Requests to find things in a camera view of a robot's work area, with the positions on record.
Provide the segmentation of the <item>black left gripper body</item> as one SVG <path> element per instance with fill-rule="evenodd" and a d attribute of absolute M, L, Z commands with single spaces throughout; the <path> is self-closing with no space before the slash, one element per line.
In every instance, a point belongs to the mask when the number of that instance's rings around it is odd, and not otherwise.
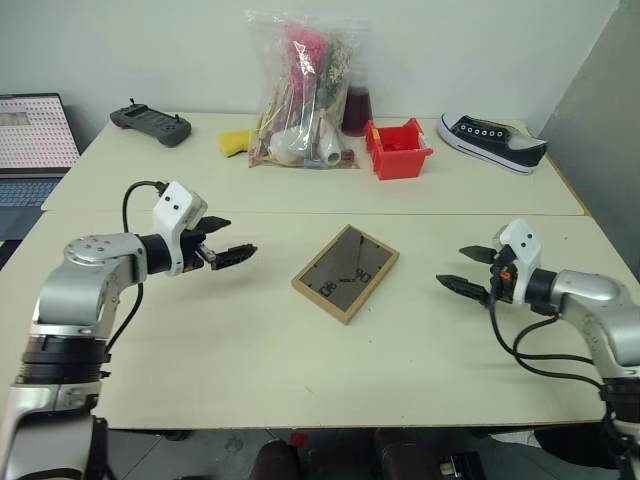
<path fill-rule="evenodd" d="M 205 245 L 211 231 L 202 229 L 185 230 L 180 235 L 180 250 L 182 253 L 182 272 L 188 273 L 209 266 L 215 270 L 217 265 L 216 253 Z"/>

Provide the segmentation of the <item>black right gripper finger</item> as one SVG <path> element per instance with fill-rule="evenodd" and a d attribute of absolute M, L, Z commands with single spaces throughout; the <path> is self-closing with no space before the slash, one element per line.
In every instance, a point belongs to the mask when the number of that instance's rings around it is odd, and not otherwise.
<path fill-rule="evenodd" d="M 488 291 L 482 285 L 472 283 L 463 277 L 451 274 L 438 274 L 436 279 L 441 285 L 458 295 L 472 299 L 478 303 L 488 302 Z"/>
<path fill-rule="evenodd" d="M 496 250 L 494 248 L 479 245 L 462 247 L 459 252 L 471 260 L 483 264 L 493 264 L 496 258 Z"/>

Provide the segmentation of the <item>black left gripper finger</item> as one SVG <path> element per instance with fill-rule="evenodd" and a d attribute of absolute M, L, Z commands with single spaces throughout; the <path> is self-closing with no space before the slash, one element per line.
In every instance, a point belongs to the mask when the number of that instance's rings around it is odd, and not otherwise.
<path fill-rule="evenodd" d="M 230 220 L 223 219 L 216 216 L 205 216 L 199 220 L 196 225 L 196 230 L 204 235 L 212 234 L 222 228 L 225 228 L 231 224 Z"/>
<path fill-rule="evenodd" d="M 251 258 L 257 250 L 258 248 L 253 244 L 243 244 L 224 252 L 214 253 L 213 260 L 210 262 L 211 269 L 222 270 L 238 265 Z"/>

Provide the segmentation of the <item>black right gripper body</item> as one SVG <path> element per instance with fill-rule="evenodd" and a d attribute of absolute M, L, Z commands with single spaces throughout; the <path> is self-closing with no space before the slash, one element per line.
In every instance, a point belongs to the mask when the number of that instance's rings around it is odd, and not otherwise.
<path fill-rule="evenodd" d="M 488 307 L 491 298 L 495 301 L 512 303 L 516 282 L 515 253 L 513 250 L 509 246 L 502 247 L 500 251 L 490 247 L 483 247 L 482 260 L 490 265 L 490 290 L 483 301 L 483 306 Z"/>

